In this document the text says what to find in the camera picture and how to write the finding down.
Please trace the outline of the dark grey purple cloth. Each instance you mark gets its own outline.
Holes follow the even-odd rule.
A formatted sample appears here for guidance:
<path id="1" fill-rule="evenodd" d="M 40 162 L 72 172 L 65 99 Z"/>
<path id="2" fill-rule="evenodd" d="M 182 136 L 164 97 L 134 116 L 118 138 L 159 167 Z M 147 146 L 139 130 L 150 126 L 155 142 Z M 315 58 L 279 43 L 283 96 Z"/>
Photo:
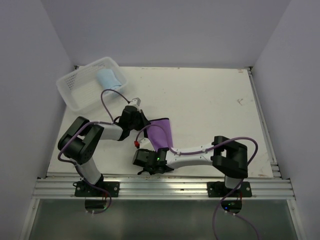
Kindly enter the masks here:
<path id="1" fill-rule="evenodd" d="M 148 138 L 152 144 L 152 147 L 147 150 L 158 151 L 160 148 L 169 148 L 166 154 L 167 166 L 170 166 L 170 160 L 175 156 L 173 150 L 173 140 L 171 124 L 168 118 L 153 119 L 147 122 L 147 125 L 143 127 L 137 134 L 135 141 L 140 141 L 143 138 Z"/>

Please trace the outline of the light blue towel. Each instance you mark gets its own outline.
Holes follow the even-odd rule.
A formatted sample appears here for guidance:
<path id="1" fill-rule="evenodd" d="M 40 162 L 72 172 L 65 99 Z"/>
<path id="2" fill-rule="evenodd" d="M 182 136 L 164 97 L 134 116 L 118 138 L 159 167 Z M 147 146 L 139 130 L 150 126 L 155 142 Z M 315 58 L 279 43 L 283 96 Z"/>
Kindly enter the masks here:
<path id="1" fill-rule="evenodd" d="M 115 73 L 111 69 L 103 68 L 97 71 L 95 75 L 98 83 L 103 90 L 110 89 L 116 90 L 118 93 L 123 93 L 123 89 L 120 89 L 122 84 L 117 79 Z"/>

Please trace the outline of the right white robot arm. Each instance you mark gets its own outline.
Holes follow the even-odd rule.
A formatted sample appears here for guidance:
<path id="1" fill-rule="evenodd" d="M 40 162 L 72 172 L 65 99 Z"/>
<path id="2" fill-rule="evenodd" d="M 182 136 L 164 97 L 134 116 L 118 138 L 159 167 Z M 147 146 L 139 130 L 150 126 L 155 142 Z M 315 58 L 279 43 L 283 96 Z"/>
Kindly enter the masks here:
<path id="1" fill-rule="evenodd" d="M 150 175 L 164 174 L 183 167 L 212 166 L 224 174 L 223 192 L 235 196 L 240 190 L 240 180 L 248 177 L 248 148 L 224 136 L 215 136 L 206 145 L 178 149 L 162 147 L 158 150 L 139 148 L 132 164 Z"/>

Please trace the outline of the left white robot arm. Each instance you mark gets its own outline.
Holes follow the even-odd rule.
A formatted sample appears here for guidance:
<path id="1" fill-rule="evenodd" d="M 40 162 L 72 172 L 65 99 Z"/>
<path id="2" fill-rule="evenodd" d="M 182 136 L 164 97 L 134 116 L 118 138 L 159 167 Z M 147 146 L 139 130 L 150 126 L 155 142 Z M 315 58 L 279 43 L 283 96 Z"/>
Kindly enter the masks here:
<path id="1" fill-rule="evenodd" d="M 87 192 L 99 196 L 104 190 L 103 176 L 93 160 L 99 141 L 123 141 L 132 130 L 140 131 L 149 123 L 143 111 L 133 105 L 127 105 L 114 122 L 90 121 L 79 116 L 58 141 L 58 160 L 74 165 L 87 183 Z"/>

